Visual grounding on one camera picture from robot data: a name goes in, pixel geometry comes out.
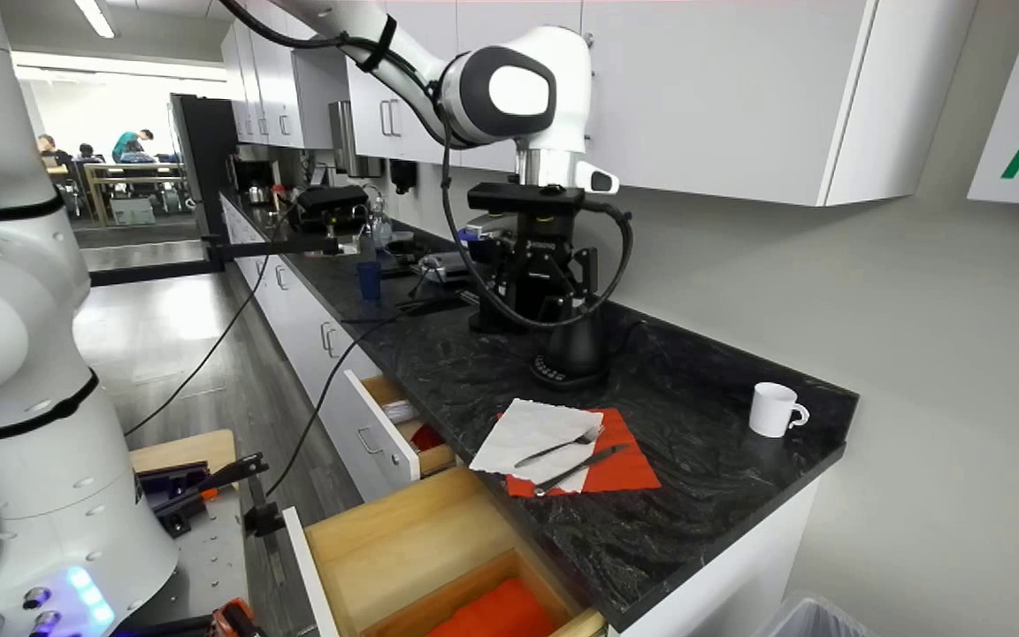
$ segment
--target floor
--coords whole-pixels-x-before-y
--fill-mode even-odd
[[[196,217],[158,217],[157,223],[147,223],[147,225],[101,223],[101,218],[74,217],[74,234],[82,248],[199,240]]]
[[[202,257],[207,257],[202,240],[148,240],[148,244],[84,248],[84,270],[89,271],[168,264],[168,261],[202,261]]]
[[[89,261],[143,261],[154,253],[164,248],[129,244],[84,255]],[[79,312],[79,345],[129,427],[186,381],[246,296],[247,289],[236,271],[94,289]],[[235,427],[241,452],[269,461],[269,485],[285,472],[305,422],[308,400],[292,365],[269,336],[262,312],[246,307],[199,380],[154,425],[133,437],[133,447]],[[321,520],[363,503],[321,427],[308,433],[294,473],[272,500],[296,507],[302,520]],[[247,577],[250,603],[269,635],[313,635],[285,537],[247,543]]]

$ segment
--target coffee mug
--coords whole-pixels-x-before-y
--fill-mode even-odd
[[[806,425],[809,411],[795,402],[795,392],[779,381],[758,381],[751,402],[751,427],[762,439],[784,439],[791,427]]]

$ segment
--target blue light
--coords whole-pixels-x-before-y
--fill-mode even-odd
[[[79,590],[84,606],[102,606],[107,599],[95,586]]]
[[[70,584],[74,586],[94,586],[94,577],[82,565],[70,565]]]
[[[115,622],[115,609],[110,606],[95,606],[94,609],[94,622]]]

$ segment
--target drawer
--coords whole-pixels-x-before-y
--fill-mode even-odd
[[[417,637],[508,577],[563,622],[558,637],[607,629],[463,466],[313,527],[285,518],[321,637]]]
[[[332,314],[281,255],[269,257],[258,306],[308,402],[317,402],[340,356],[327,334],[338,326]]]
[[[332,381],[327,427],[366,500],[390,496],[452,465],[449,447],[417,448],[413,433],[421,422],[394,422],[385,402],[405,400],[400,389],[381,380],[363,380],[354,368],[340,368]]]

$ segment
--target ceiling light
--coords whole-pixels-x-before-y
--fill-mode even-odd
[[[94,25],[95,37],[115,40],[115,25],[107,20],[107,14],[95,8],[95,0],[74,0],[79,10],[84,14],[84,20]]]
[[[137,74],[137,78],[186,78],[186,82],[221,82],[228,85],[225,65],[148,65],[148,61],[115,61],[115,57],[58,57],[15,50],[15,67],[23,71],[94,71],[94,74]]]

